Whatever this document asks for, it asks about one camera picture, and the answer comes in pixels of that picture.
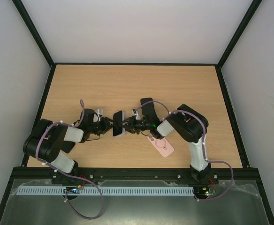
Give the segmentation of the black object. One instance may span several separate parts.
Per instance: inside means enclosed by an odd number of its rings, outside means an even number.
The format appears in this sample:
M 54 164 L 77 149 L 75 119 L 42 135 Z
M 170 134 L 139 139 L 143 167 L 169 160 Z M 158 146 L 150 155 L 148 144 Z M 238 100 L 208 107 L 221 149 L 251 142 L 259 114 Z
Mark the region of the black object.
M 75 145 L 76 145 L 75 142 L 64 141 L 62 144 L 61 150 L 64 151 L 66 154 L 69 154 Z

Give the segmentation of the pink phone case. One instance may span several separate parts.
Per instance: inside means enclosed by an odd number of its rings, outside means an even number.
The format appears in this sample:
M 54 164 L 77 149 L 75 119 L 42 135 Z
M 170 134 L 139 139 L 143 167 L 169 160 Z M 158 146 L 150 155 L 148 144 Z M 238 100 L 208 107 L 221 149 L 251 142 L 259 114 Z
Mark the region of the pink phone case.
M 174 147 L 167 141 L 166 138 L 156 139 L 149 136 L 147 139 L 164 158 L 170 156 L 175 151 Z

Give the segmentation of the black phone case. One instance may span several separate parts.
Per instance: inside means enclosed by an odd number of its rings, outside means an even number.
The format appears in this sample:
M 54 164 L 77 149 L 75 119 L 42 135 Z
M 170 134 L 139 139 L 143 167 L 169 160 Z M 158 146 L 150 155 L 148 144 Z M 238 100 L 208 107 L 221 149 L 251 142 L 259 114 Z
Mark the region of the black phone case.
M 151 97 L 148 98 L 142 98 L 140 99 L 140 103 L 142 105 L 142 114 L 144 116 L 144 119 L 148 123 L 156 123 L 158 122 L 159 118 L 156 114 L 153 99 Z

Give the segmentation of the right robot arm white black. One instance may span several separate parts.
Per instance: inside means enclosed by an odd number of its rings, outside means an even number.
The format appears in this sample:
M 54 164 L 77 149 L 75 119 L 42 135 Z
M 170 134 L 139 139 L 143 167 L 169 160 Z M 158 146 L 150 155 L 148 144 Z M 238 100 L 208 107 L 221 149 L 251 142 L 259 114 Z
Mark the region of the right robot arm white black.
M 176 110 L 167 112 L 167 116 L 160 120 L 156 114 L 155 100 L 147 100 L 139 107 L 142 118 L 138 117 L 138 109 L 132 110 L 132 116 L 124 118 L 121 112 L 119 118 L 114 119 L 114 126 L 121 133 L 139 134 L 148 130 L 151 137 L 162 140 L 172 131 L 176 131 L 189 144 L 190 176 L 195 183 L 203 183 L 211 170 L 211 163 L 206 156 L 206 133 L 209 125 L 207 119 L 189 106 L 182 104 Z

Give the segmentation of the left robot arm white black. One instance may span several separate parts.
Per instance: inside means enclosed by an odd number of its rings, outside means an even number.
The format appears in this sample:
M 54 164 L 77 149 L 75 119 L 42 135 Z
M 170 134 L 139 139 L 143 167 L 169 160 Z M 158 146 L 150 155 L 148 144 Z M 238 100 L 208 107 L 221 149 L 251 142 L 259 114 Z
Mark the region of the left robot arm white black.
M 83 109 L 79 120 L 72 124 L 42 119 L 24 142 L 23 151 L 55 170 L 70 174 L 77 162 L 67 154 L 74 146 L 90 141 L 90 135 L 101 136 L 113 127 L 113 121 L 102 113 L 102 109 Z

